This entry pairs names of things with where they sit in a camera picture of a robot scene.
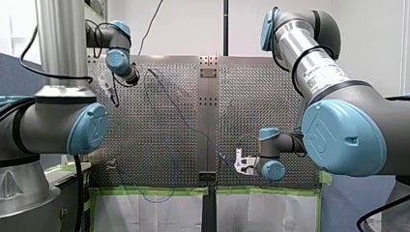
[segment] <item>robotic arm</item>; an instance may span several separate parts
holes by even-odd
[[[83,155],[103,142],[107,113],[88,87],[86,47],[108,48],[108,68],[129,85],[138,82],[130,28],[114,21],[94,30],[84,21],[83,4],[36,1],[38,30],[31,43],[38,33],[43,72],[27,67],[23,57],[20,62],[42,74],[44,86],[34,98],[0,102],[0,224],[8,231],[60,229],[59,191],[49,189],[40,154]]]
[[[307,107],[300,111],[299,138],[289,139],[276,128],[259,132],[259,175],[280,180],[284,167],[279,154],[289,152],[289,144],[300,144],[295,142],[298,139],[319,167],[334,174],[410,174],[406,145],[410,102],[388,101],[368,83],[343,72],[335,63],[340,34],[328,14],[294,14],[274,8],[266,14],[261,46],[291,72]],[[301,150],[292,147],[293,152]]]

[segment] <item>blue joint cap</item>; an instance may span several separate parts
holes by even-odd
[[[278,128],[264,128],[259,130],[259,140],[267,140],[279,135]]]
[[[100,103],[90,104],[78,116],[67,140],[70,155],[91,153],[103,142],[107,129],[105,107]]]
[[[269,160],[262,167],[262,176],[270,182],[280,181],[285,174],[284,165],[278,160]]]
[[[260,35],[260,48],[263,51],[272,51],[271,40],[272,40],[272,30],[273,30],[273,21],[272,14],[273,10],[268,11],[265,14],[262,25],[262,34]]]
[[[115,20],[111,21],[111,23],[121,28],[121,30],[123,30],[123,32],[126,33],[129,37],[131,36],[130,27],[124,21]]]
[[[111,49],[105,58],[108,68],[119,76],[128,74],[130,60],[126,53],[119,49]]]
[[[302,121],[304,144],[311,159],[337,175],[365,177],[386,163],[381,130],[360,108],[341,100],[311,105]]]

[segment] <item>metal bracket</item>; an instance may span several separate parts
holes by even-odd
[[[217,78],[217,69],[201,69],[201,78]]]
[[[236,161],[235,161],[235,169],[238,173],[247,176],[257,175],[256,165],[259,163],[259,158],[255,157],[242,157],[242,148],[236,149]]]
[[[211,171],[199,172],[200,182],[214,182],[217,179],[217,173]]]

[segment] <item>black cable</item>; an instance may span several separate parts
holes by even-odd
[[[84,211],[84,177],[82,175],[81,160],[79,155],[74,156],[75,171],[77,178],[77,212],[75,219],[74,232],[79,232],[81,229],[82,213]]]
[[[406,195],[406,196],[404,196],[404,197],[402,197],[402,198],[400,198],[400,199],[398,199],[398,200],[396,200],[396,201],[393,201],[393,202],[391,202],[391,203],[388,203],[388,204],[386,204],[386,205],[384,205],[384,206],[382,206],[382,207],[379,207],[379,208],[377,208],[377,209],[375,209],[375,210],[373,210],[373,211],[370,211],[370,212],[368,212],[367,214],[361,216],[361,217],[358,219],[358,221],[356,222],[356,226],[358,227],[358,229],[359,229],[360,232],[365,232],[365,231],[363,230],[363,228],[362,228],[362,223],[363,223],[364,221],[366,221],[368,218],[370,218],[370,217],[372,217],[372,216],[374,216],[374,215],[377,215],[377,214],[379,214],[379,213],[381,213],[381,212],[383,212],[383,211],[389,210],[389,209],[391,209],[392,207],[397,206],[397,205],[399,205],[399,204],[402,204],[402,203],[404,203],[404,202],[406,202],[406,201],[409,201],[409,200],[410,200],[410,194],[409,194],[409,195]]]
[[[120,175],[121,181],[124,182],[123,174],[125,174],[125,175],[127,175],[127,176],[128,176],[128,174],[127,174],[126,172],[123,172],[120,168],[118,168],[118,166],[116,166],[115,169],[117,169],[118,174]],[[146,194],[145,192],[143,192],[143,191],[141,190],[141,188],[139,188],[138,185],[137,185],[135,182],[132,182],[132,184],[136,187],[136,189],[139,191],[139,193],[141,193],[141,195],[142,195],[142,197],[144,198],[144,200],[146,200],[146,201],[148,201],[148,202],[150,202],[150,203],[154,203],[154,204],[161,204],[161,203],[163,203],[163,202],[166,202],[166,201],[168,201],[169,199],[171,199],[172,196],[175,194],[175,188],[173,188],[172,191],[171,191],[171,193],[169,193],[169,195],[166,196],[165,199],[159,200],[159,201],[153,201],[153,200],[147,198],[147,194]]]
[[[24,48],[24,50],[21,53],[21,56],[19,58],[20,65],[24,69],[26,69],[29,72],[36,73],[36,74],[39,74],[39,75],[43,75],[43,76],[49,77],[49,78],[55,78],[55,79],[84,79],[84,80],[88,80],[88,83],[93,82],[93,77],[91,77],[91,76],[66,76],[66,75],[50,74],[50,73],[45,73],[45,72],[38,71],[34,68],[31,68],[31,67],[27,66],[24,63],[24,56],[30,50],[30,47],[33,45],[33,42],[36,39],[37,33],[38,33],[38,26],[36,26],[36,28],[34,29],[33,35],[31,36],[31,39],[30,39],[30,42]]]
[[[169,96],[169,93],[166,91],[166,88],[165,88],[165,86],[163,85],[163,83],[160,81],[158,75],[157,75],[153,70],[151,70],[151,69],[148,69],[147,71],[148,71],[149,73],[151,73],[151,75],[157,80],[157,82],[159,83],[159,85],[160,85],[160,86],[162,87],[162,89],[165,91],[168,100],[169,100],[169,101],[174,105],[174,107],[176,108],[176,110],[177,110],[178,114],[180,115],[182,121],[184,122],[185,126],[186,126],[189,130],[192,130],[192,131],[195,131],[195,132],[197,132],[197,133],[202,134],[203,136],[205,136],[205,137],[207,138],[208,141],[210,141],[211,143],[213,143],[213,144],[216,146],[216,144],[214,143],[214,141],[212,141],[212,140],[208,137],[208,135],[207,135],[206,133],[202,132],[201,130],[197,130],[197,129],[195,129],[195,128],[192,128],[192,127],[190,126],[190,124],[187,122],[186,118],[184,117],[184,115],[183,115],[183,113],[182,113],[182,111],[181,111],[181,108],[178,106],[177,103],[175,103],[175,101],[171,98],[171,96]]]
[[[335,52],[329,46],[326,46],[326,45],[319,44],[319,45],[313,46],[313,47],[305,50],[304,52],[302,52],[302,54],[296,59],[294,65],[293,65],[293,68],[292,68],[292,73],[291,73],[293,87],[295,88],[296,92],[298,92],[298,94],[302,97],[304,96],[304,94],[302,93],[302,91],[301,91],[301,89],[298,85],[298,81],[296,80],[296,70],[298,69],[299,63],[301,63],[302,59],[304,59],[305,56],[307,56],[308,54],[310,54],[311,52],[313,52],[313,51],[315,51],[316,49],[319,49],[319,48],[322,48],[324,50],[328,50],[331,53],[330,55],[332,56],[332,59],[335,60]]]
[[[94,56],[94,58],[96,58],[96,59],[100,58],[100,56],[102,55],[102,52],[103,52],[104,36],[103,36],[103,31],[102,31],[102,29],[101,29],[101,26],[103,26],[103,25],[108,25],[108,26],[113,27],[113,28],[116,29],[119,33],[121,33],[124,37],[127,38],[127,40],[130,42],[130,45],[131,45],[131,43],[132,43],[131,37],[130,37],[129,35],[127,35],[120,27],[118,27],[117,25],[115,25],[115,24],[113,24],[113,23],[110,23],[110,22],[102,22],[102,23],[100,23],[100,24],[97,24],[96,22],[94,22],[93,20],[90,20],[90,19],[85,19],[85,21],[90,22],[91,24],[94,25],[94,31],[93,31],[94,41],[95,41],[95,43],[96,43],[96,46],[100,49],[100,50],[99,50],[99,54],[97,54],[97,53],[96,53],[96,48],[95,48],[95,47],[93,48],[93,56]]]
[[[145,33],[145,36],[141,40],[141,46],[139,47],[138,55],[140,55],[141,52],[142,52],[142,47],[144,46],[145,39],[148,37],[148,34],[151,31],[151,26],[153,25],[154,19],[157,17],[157,13],[160,10],[162,2],[163,2],[163,0],[160,0],[159,4],[157,5],[157,9],[155,10],[153,17],[151,18],[150,24],[148,25],[147,32]]]
[[[0,111],[0,123],[7,117],[9,117],[16,110],[24,106],[29,106],[34,103],[34,98],[25,98],[17,101],[13,101],[2,107]]]
[[[111,95],[111,97],[109,98],[111,99],[114,106],[118,108],[118,106],[120,106],[120,101],[118,99],[117,85],[115,84],[115,82],[117,82],[117,78],[115,78],[114,72],[111,72],[111,75],[112,75],[112,88],[114,89],[114,95]]]
[[[304,150],[304,152],[303,152],[302,155],[299,155],[298,153],[294,153],[294,154],[295,154],[296,156],[298,156],[299,158],[304,158],[304,157],[307,155],[308,151],[306,150],[306,148],[305,148],[303,142],[300,141],[300,138],[298,137],[298,136],[300,136],[300,135],[297,134],[297,133],[295,133],[295,132],[290,132],[290,133],[285,133],[285,134],[289,135],[289,136],[292,138],[292,151],[293,151],[294,146],[295,146],[294,141],[296,141],[296,142],[299,144],[299,146],[301,146],[302,149]]]
[[[102,32],[101,28],[99,27],[99,25],[96,22],[94,22],[90,19],[85,19],[85,21],[90,22],[91,24],[94,25],[94,31],[93,31],[94,41],[95,41],[96,45],[99,47],[100,51],[99,51],[99,54],[97,55],[96,48],[94,47],[93,48],[93,57],[95,59],[98,59],[98,58],[100,58],[100,56],[102,55],[102,52],[103,52],[103,32]],[[98,37],[97,37],[97,31],[100,33],[100,37],[101,37],[100,41],[98,40]]]

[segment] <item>pegboard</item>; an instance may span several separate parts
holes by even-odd
[[[299,96],[290,75],[274,65],[271,58],[220,57],[220,110],[217,130],[219,152],[218,184],[226,186],[276,186],[317,188],[319,178],[309,157],[281,154],[286,176],[277,183],[261,177],[238,174],[232,163],[236,147],[243,156],[257,156],[255,138],[265,127],[291,132],[296,125]]]
[[[101,86],[105,76],[111,78],[104,59],[89,59],[89,73],[98,78],[94,90],[108,111],[91,186],[198,186],[197,134],[188,127],[197,127],[199,58],[132,56],[141,77],[131,88],[116,84],[118,107]],[[107,168],[113,160],[116,168]]]
[[[109,130],[94,155],[93,187],[197,187],[199,171],[204,170],[217,172],[218,185],[268,185],[262,178],[235,172],[237,146],[244,149],[244,155],[257,153],[255,139],[238,139],[243,134],[257,136],[264,127],[292,131],[299,97],[289,74],[277,68],[271,58],[214,59],[208,69],[210,64],[203,57],[132,56],[141,78],[132,88],[117,85],[118,108],[95,81],[99,102],[109,113]],[[89,63],[90,75],[98,80],[109,76],[103,59],[90,57]],[[112,160],[117,162],[116,169],[107,168]],[[286,177],[271,185],[317,188],[318,172],[309,158],[283,154],[282,161]]]

